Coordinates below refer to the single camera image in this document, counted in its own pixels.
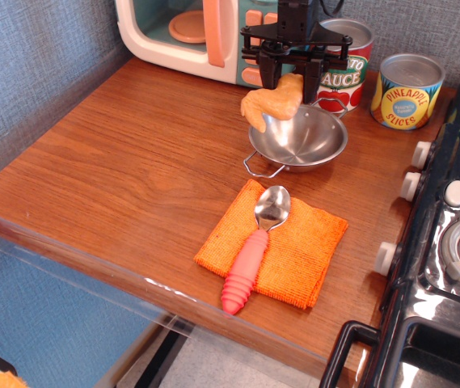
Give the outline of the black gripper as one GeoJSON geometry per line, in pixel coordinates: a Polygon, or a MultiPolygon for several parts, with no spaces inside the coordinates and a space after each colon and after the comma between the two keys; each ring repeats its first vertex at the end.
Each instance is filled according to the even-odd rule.
{"type": "Polygon", "coordinates": [[[277,88],[283,65],[305,66],[303,103],[309,104],[315,100],[320,78],[327,69],[348,66],[352,37],[330,31],[320,23],[321,14],[336,16],[343,4],[279,1],[275,23],[241,29],[242,58],[259,66],[263,88],[277,88]]]}

